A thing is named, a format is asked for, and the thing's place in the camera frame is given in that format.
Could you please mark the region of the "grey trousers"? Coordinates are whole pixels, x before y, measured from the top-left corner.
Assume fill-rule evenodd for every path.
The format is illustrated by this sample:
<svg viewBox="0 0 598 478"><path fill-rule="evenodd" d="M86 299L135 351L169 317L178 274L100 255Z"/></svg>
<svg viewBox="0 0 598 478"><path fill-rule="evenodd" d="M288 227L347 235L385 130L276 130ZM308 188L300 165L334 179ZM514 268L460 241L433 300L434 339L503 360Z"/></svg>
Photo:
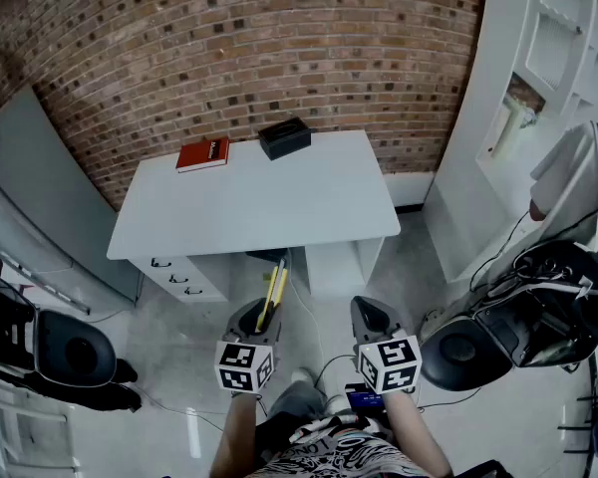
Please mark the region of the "grey trousers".
<svg viewBox="0 0 598 478"><path fill-rule="evenodd" d="M315 387L314 381L293 381L275 400L268 410L268 420L284 414L301 419L315 420L322 418L326 413L323 395Z"/></svg>

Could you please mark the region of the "yellow utility knife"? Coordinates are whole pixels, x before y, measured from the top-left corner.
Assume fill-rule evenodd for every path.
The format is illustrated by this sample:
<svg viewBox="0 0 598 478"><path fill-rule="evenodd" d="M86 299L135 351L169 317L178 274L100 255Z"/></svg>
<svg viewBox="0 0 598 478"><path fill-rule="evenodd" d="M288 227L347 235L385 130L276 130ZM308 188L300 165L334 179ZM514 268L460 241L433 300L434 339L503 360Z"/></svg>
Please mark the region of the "yellow utility knife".
<svg viewBox="0 0 598 478"><path fill-rule="evenodd" d="M288 276L288 260L282 257L274 267L270 277L268 292L265 298L264 307L260 312L255 326L256 333L262 333L278 305L281 303L285 283Z"/></svg>

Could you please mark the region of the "device with blue screen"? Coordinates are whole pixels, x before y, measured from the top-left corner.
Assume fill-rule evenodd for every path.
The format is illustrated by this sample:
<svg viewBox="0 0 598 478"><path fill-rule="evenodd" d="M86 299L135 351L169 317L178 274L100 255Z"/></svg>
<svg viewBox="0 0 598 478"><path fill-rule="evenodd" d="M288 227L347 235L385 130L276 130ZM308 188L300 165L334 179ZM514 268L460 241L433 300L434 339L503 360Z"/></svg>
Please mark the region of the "device with blue screen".
<svg viewBox="0 0 598 478"><path fill-rule="evenodd" d="M383 399L376 394L365 383L348 383L345 385L345 393L354 412L382 412L384 410Z"/></svg>

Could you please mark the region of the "person's right forearm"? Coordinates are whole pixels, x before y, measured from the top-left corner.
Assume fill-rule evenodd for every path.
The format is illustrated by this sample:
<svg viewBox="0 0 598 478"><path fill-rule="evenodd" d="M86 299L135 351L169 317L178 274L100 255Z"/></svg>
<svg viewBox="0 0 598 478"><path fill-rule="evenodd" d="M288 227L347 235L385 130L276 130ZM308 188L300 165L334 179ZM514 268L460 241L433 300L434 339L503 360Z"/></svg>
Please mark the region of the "person's right forearm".
<svg viewBox="0 0 598 478"><path fill-rule="evenodd" d="M399 448L433 478L453 478L446 455L437 444L418 407L402 390L382 395Z"/></svg>

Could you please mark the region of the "person's left forearm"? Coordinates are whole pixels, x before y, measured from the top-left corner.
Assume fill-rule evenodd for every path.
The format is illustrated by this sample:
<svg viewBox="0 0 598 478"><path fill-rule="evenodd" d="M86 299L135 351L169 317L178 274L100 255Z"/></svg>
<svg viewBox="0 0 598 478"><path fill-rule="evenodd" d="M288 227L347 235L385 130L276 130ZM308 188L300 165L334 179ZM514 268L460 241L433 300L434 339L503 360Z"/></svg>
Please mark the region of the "person's left forearm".
<svg viewBox="0 0 598 478"><path fill-rule="evenodd" d="M231 399L209 478L245 478L254 471L256 407L252 393Z"/></svg>

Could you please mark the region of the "patterned black white shirt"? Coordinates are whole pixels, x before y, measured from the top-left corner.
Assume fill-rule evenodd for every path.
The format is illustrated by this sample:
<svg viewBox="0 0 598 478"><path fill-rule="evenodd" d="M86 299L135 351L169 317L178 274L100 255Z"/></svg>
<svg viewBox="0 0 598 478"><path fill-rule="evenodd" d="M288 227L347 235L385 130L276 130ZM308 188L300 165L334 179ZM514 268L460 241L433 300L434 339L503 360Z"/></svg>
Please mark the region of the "patterned black white shirt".
<svg viewBox="0 0 598 478"><path fill-rule="evenodd" d="M364 416L311 421L262 459L246 478L433 478Z"/></svg>

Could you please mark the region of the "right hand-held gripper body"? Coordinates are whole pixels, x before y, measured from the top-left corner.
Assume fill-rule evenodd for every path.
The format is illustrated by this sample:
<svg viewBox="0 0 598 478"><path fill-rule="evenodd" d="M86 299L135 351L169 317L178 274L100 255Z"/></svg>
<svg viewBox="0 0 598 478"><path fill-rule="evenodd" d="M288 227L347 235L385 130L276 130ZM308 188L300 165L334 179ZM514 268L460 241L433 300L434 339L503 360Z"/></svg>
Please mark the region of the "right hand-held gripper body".
<svg viewBox="0 0 598 478"><path fill-rule="evenodd" d="M410 392L419 381L422 364L417 337L404 330L387 340L358 344L357 371L375 394Z"/></svg>

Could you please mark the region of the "white desk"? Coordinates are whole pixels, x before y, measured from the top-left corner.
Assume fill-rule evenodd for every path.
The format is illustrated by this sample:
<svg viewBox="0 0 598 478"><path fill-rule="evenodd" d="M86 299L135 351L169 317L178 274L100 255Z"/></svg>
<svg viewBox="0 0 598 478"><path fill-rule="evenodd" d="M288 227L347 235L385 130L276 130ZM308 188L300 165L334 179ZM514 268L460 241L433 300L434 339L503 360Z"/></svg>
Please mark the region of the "white desk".
<svg viewBox="0 0 598 478"><path fill-rule="evenodd" d="M184 303L226 301L236 254L288 248L304 251L312 295L360 294L384 241L401 230L361 130L318 132L276 160L243 141L223 166L178 173L175 163L174 155L140 163L107 255ZM172 265L153 268L152 258ZM188 282L170 283L171 274ZM186 287L203 292L189 296Z"/></svg>

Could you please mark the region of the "red book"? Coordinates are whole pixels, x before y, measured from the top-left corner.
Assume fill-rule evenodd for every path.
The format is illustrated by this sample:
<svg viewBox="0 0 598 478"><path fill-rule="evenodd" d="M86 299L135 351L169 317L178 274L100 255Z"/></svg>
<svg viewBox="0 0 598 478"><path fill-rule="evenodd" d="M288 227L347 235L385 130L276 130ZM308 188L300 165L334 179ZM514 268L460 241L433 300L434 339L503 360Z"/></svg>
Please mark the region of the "red book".
<svg viewBox="0 0 598 478"><path fill-rule="evenodd" d="M175 169L178 173L222 166L228 162L227 137L184 145L179 152Z"/></svg>

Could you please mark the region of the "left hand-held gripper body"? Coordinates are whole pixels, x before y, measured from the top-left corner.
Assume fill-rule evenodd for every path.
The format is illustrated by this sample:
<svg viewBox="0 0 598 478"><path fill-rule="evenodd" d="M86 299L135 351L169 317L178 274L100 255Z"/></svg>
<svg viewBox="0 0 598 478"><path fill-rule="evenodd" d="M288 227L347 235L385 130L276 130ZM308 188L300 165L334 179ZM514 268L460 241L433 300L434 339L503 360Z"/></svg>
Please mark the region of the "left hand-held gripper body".
<svg viewBox="0 0 598 478"><path fill-rule="evenodd" d="M218 385L230 392L259 393L277 367L280 330L241 335L228 330L217 342L214 370Z"/></svg>

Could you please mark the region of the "black padded seat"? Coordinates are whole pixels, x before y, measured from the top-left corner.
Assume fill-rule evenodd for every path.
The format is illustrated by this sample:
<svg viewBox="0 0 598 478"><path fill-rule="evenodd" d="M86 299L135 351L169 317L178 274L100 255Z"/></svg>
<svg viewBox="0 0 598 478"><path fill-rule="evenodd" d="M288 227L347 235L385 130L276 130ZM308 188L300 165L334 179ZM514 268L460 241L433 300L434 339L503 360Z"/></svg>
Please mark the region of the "black padded seat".
<svg viewBox="0 0 598 478"><path fill-rule="evenodd" d="M66 386L105 385L117 368L115 350L103 332L51 310L38 312L34 356L37 373Z"/></svg>
<svg viewBox="0 0 598 478"><path fill-rule="evenodd" d="M467 391L494 382L512 361L472 318L459 316L434 330L420 345L422 376L447 391Z"/></svg>

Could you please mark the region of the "grey cabinet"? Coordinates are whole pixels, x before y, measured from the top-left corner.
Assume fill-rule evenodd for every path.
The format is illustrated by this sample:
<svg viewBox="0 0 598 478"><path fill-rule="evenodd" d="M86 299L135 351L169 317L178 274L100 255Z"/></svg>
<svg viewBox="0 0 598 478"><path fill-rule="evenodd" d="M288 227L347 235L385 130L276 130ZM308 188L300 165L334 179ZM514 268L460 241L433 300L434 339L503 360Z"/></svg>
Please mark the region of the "grey cabinet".
<svg viewBox="0 0 598 478"><path fill-rule="evenodd" d="M0 256L76 310L131 310L142 274L107 256L117 213L31 87L0 109Z"/></svg>

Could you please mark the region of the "black tissue box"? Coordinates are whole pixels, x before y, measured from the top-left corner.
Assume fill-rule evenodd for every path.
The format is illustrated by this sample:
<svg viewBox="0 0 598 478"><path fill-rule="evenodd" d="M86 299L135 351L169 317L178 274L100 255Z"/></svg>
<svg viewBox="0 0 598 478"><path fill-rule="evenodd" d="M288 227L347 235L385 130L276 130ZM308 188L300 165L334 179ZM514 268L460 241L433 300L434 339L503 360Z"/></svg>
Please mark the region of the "black tissue box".
<svg viewBox="0 0 598 478"><path fill-rule="evenodd" d="M313 129L299 118L288 119L258 132L260 145L275 160L311 145Z"/></svg>

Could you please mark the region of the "white shelf unit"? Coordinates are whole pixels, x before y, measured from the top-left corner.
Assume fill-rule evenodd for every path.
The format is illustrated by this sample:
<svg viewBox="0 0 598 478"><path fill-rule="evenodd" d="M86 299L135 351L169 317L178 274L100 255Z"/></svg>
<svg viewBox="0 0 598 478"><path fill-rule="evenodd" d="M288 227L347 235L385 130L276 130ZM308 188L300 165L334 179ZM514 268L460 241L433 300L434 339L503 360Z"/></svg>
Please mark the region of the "white shelf unit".
<svg viewBox="0 0 598 478"><path fill-rule="evenodd" d="M541 239L598 243L598 0L485 0L424 215L471 289Z"/></svg>

